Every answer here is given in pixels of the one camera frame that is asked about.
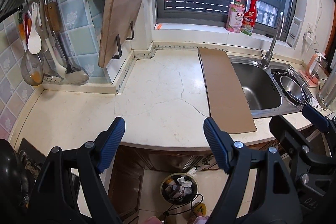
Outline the steel ladle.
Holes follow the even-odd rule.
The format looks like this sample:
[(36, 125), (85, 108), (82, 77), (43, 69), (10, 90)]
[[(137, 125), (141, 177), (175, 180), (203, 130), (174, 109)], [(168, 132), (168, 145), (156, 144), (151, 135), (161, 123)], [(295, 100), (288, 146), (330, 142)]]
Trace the steel ladle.
[(55, 55), (54, 48), (51, 50), (51, 56), (57, 69), (60, 69), (60, 75), (69, 84), (83, 85), (89, 80), (88, 74), (77, 64), (75, 58), (71, 55), (70, 46), (66, 44), (61, 36), (60, 15), (55, 0), (45, 1), (46, 20), (49, 25), (49, 33), (55, 46), (60, 49), (60, 57), (64, 58), (65, 65), (61, 65)]

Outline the pink soap pump bottle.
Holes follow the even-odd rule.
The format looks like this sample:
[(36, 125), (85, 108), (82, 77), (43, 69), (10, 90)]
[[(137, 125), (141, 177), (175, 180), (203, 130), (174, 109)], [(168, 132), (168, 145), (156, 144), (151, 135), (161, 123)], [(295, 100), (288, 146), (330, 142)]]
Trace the pink soap pump bottle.
[(239, 33), (242, 27), (245, 4), (242, 0), (234, 0), (229, 5), (226, 29), (229, 32)]

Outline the stainless steel sink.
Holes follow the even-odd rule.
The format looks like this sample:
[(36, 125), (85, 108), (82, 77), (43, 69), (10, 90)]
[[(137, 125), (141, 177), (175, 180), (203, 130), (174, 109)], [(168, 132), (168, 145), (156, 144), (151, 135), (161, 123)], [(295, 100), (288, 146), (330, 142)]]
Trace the stainless steel sink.
[(313, 98), (307, 84), (289, 64), (231, 56), (230, 61), (241, 83), (254, 118), (297, 113)]

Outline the steel mesh strainer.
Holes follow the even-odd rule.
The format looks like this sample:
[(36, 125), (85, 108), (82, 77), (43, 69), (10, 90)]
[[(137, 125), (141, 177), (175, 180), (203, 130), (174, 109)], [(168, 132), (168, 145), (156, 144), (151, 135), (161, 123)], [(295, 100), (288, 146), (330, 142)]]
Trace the steel mesh strainer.
[(44, 71), (40, 57), (31, 54), (29, 50), (25, 50), (21, 60), (21, 74), (28, 85), (39, 86), (42, 84)]

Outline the round trash bin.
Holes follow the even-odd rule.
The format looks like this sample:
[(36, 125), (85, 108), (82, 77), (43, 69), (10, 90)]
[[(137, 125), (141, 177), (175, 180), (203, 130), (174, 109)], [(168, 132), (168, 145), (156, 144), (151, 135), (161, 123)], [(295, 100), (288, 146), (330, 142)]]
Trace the round trash bin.
[(187, 173), (173, 173), (161, 182), (159, 193), (172, 205), (185, 205), (198, 196), (198, 183)]

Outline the pink phone stand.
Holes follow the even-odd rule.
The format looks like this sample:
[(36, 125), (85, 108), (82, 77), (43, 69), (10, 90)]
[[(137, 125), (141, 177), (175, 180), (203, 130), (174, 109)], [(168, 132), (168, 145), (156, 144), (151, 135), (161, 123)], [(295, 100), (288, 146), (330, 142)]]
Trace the pink phone stand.
[(309, 88), (316, 88), (319, 84), (318, 71), (325, 64), (325, 54), (315, 53), (304, 70), (299, 70), (298, 74), (306, 82)]

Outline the brown cardboard sheet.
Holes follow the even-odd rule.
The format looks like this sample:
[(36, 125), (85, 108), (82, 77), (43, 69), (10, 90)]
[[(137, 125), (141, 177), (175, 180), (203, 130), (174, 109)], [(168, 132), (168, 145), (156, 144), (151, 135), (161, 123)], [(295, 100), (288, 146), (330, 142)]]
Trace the brown cardboard sheet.
[(224, 51), (199, 48), (210, 117), (222, 131), (242, 134), (257, 131), (241, 83)]

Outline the chrome kitchen faucet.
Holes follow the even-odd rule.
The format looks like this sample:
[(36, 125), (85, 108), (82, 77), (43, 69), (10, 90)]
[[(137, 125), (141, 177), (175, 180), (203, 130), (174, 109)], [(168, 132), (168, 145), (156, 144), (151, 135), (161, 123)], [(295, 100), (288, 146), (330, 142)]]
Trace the chrome kitchen faucet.
[(276, 45), (277, 39), (281, 37), (283, 26), (284, 26), (284, 20), (285, 20), (285, 15), (284, 12), (279, 13), (278, 21), (276, 24), (276, 31), (274, 33), (272, 42), (270, 44), (269, 50), (267, 50), (266, 54), (263, 53), (262, 50), (260, 50), (261, 55), (262, 55), (262, 60), (261, 60), (261, 65), (264, 67), (267, 67), (270, 64), (270, 61), (273, 56), (273, 50)]

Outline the steel slotted spoon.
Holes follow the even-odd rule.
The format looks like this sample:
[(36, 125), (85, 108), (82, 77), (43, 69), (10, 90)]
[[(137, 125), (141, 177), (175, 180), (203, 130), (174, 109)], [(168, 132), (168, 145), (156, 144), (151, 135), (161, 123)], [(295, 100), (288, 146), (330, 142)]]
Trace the steel slotted spoon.
[(51, 83), (57, 83), (57, 84), (61, 83), (63, 81), (63, 78), (57, 73), (55, 68), (51, 65), (51, 54), (49, 53), (49, 48), (46, 43), (48, 32), (46, 28), (43, 0), (39, 0), (38, 2), (37, 17), (38, 17), (37, 32), (39, 33), (42, 41), (42, 49), (40, 51), (40, 55), (43, 56), (45, 80)]

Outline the wooden cutting board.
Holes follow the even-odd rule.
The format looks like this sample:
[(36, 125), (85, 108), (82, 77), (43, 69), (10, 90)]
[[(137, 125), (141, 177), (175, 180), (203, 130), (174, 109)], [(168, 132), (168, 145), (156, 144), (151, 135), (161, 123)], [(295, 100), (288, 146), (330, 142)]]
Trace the wooden cutting board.
[(142, 0), (105, 0), (98, 65), (108, 66), (112, 59), (120, 59), (122, 45), (134, 38), (134, 25)]

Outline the red spray bottle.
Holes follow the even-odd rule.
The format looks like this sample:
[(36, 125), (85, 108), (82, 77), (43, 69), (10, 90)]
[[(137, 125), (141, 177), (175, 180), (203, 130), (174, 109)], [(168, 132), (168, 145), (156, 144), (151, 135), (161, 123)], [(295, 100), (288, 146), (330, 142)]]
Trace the red spray bottle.
[(256, 2), (258, 0), (250, 0), (249, 9), (244, 13), (240, 31), (246, 35), (251, 36), (257, 18)]

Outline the white rice spoon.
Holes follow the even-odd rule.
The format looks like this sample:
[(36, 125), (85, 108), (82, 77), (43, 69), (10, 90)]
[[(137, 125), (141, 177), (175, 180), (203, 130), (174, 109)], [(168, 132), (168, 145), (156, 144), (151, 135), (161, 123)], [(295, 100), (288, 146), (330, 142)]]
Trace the white rice spoon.
[(42, 40), (36, 30), (37, 10), (37, 3), (33, 2), (31, 4), (31, 31), (27, 42), (28, 50), (33, 55), (37, 55), (42, 49)]

